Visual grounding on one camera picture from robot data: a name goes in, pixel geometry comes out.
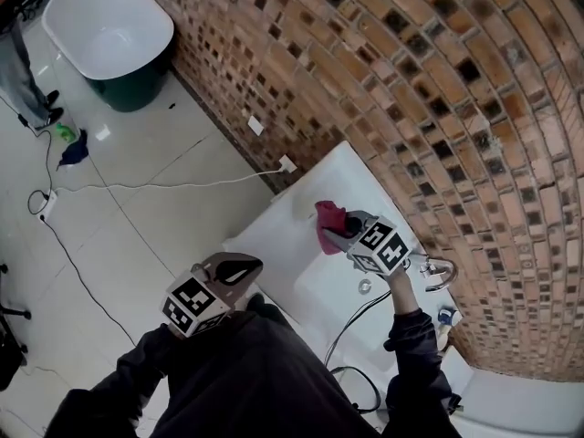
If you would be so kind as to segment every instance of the person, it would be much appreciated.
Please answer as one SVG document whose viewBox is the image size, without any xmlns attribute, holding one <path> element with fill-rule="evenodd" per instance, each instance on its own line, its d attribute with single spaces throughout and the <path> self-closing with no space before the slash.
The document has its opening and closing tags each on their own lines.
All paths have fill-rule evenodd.
<svg viewBox="0 0 584 438">
<path fill-rule="evenodd" d="M 443 407 L 452 392 L 431 318 L 418 307 L 405 271 L 389 285 L 395 317 L 384 347 L 395 351 L 399 375 L 388 389 L 382 436 L 458 437 Z M 170 400 L 152 438 L 379 436 L 261 295 L 216 328 L 188 339 L 176 333 L 162 325 L 145 334 L 95 388 L 70 391 L 45 437 L 135 437 L 141 408 L 165 375 Z"/>
<path fill-rule="evenodd" d="M 0 88 L 29 125 L 42 130 L 57 122 L 63 109 L 51 109 L 58 91 L 45 96 L 30 71 L 30 57 L 16 17 L 19 3 L 0 0 Z"/>
</svg>

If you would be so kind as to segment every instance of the pink rag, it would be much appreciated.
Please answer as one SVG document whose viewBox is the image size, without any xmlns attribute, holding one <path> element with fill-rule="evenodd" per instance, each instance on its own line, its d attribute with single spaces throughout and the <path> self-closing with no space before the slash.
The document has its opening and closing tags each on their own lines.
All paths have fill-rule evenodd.
<svg viewBox="0 0 584 438">
<path fill-rule="evenodd" d="M 315 204 L 317 208 L 317 237 L 320 242 L 320 247 L 325 255 L 335 255 L 342 250 L 334 245 L 323 232 L 327 228 L 337 234 L 345 234 L 345 216 L 347 210 L 345 208 L 338 208 L 331 201 L 319 201 Z"/>
</svg>

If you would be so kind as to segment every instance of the black chair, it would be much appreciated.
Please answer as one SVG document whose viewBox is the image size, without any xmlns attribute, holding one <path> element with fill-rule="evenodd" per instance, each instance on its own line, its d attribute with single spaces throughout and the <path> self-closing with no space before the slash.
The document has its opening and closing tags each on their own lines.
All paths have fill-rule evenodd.
<svg viewBox="0 0 584 438">
<path fill-rule="evenodd" d="M 0 283 L 2 282 L 2 275 L 7 272 L 8 266 L 0 265 Z M 13 310 L 3 307 L 0 303 L 0 391 L 4 391 L 10 385 L 10 381 L 12 381 L 18 369 L 26 365 L 24 354 L 28 353 L 28 347 L 25 344 L 18 343 L 16 340 L 5 315 L 23 317 L 25 319 L 32 318 L 28 310 Z"/>
</svg>

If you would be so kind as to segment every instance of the dark green bathtub base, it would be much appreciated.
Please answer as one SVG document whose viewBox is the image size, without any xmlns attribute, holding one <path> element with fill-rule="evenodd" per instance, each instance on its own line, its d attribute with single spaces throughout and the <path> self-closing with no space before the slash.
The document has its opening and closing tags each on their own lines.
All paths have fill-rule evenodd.
<svg viewBox="0 0 584 438">
<path fill-rule="evenodd" d="M 167 48 L 148 65 L 123 77 L 86 80 L 112 109 L 133 112 L 147 106 L 158 96 L 169 66 L 170 54 Z"/>
</svg>

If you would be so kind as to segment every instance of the black sleeve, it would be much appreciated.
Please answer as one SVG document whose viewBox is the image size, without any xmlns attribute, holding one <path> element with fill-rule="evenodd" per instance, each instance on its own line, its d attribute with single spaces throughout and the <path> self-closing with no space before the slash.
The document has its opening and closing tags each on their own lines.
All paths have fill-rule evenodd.
<svg viewBox="0 0 584 438">
<path fill-rule="evenodd" d="M 108 434 L 135 437 L 142 408 L 168 373 L 179 343 L 166 325 L 146 333 L 95 388 L 68 393 L 48 426 L 46 438 Z"/>
<path fill-rule="evenodd" d="M 395 351 L 399 371 L 388 387 L 390 422 L 383 436 L 460 436 L 444 407 L 452 390 L 440 369 L 432 319 L 420 309 L 396 315 L 383 347 Z"/>
</svg>

